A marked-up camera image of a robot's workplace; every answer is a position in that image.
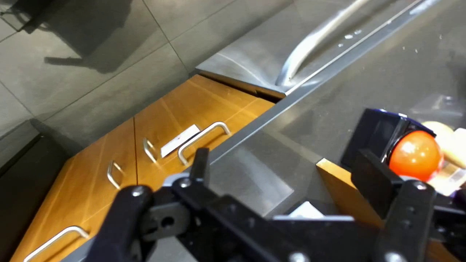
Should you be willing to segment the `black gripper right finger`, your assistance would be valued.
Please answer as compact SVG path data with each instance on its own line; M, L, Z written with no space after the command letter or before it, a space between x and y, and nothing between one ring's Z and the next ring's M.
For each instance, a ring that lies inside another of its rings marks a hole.
M402 181L368 151L351 161L351 181L383 220L373 260L422 262L435 191L419 181Z

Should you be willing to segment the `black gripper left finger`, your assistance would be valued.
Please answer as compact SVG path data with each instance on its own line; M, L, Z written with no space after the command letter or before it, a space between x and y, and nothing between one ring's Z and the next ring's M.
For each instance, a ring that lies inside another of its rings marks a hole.
M122 188L114 199L84 262L143 262L140 226L150 199L148 187Z

